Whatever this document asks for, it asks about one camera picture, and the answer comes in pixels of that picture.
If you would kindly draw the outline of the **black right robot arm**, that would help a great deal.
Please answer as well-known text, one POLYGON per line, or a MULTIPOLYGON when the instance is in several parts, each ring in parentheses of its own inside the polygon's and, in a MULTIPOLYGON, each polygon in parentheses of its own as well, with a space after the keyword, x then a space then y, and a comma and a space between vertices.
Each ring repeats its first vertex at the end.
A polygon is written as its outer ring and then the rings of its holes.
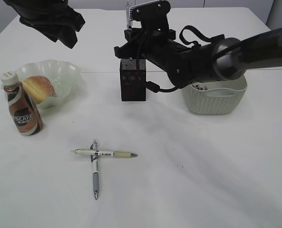
POLYGON ((173 87, 168 92, 200 82, 233 81, 248 69, 282 67, 282 28, 245 40, 218 35, 208 38, 193 26, 186 26, 199 40, 187 41, 172 29, 127 30, 127 43, 115 47, 117 58, 146 59, 167 73, 173 87))

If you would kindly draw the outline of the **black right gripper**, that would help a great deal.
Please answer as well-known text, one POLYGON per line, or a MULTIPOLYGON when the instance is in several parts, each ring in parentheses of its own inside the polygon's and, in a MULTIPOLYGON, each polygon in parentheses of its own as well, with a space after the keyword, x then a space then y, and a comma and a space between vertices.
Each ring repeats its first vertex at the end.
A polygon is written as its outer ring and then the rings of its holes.
POLYGON ((175 31, 157 29, 147 34, 143 28, 124 31, 127 43, 114 47, 117 58, 145 58, 153 64, 176 64, 175 31))

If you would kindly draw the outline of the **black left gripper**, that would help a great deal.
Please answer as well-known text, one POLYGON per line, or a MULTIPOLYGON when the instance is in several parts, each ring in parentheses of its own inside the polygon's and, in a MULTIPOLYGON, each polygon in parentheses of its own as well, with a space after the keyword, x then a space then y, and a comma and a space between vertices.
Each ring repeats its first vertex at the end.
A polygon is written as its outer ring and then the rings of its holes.
POLYGON ((85 24, 82 15, 67 0, 5 0, 19 14, 21 24, 35 29, 53 42, 58 40, 72 49, 77 32, 85 24))

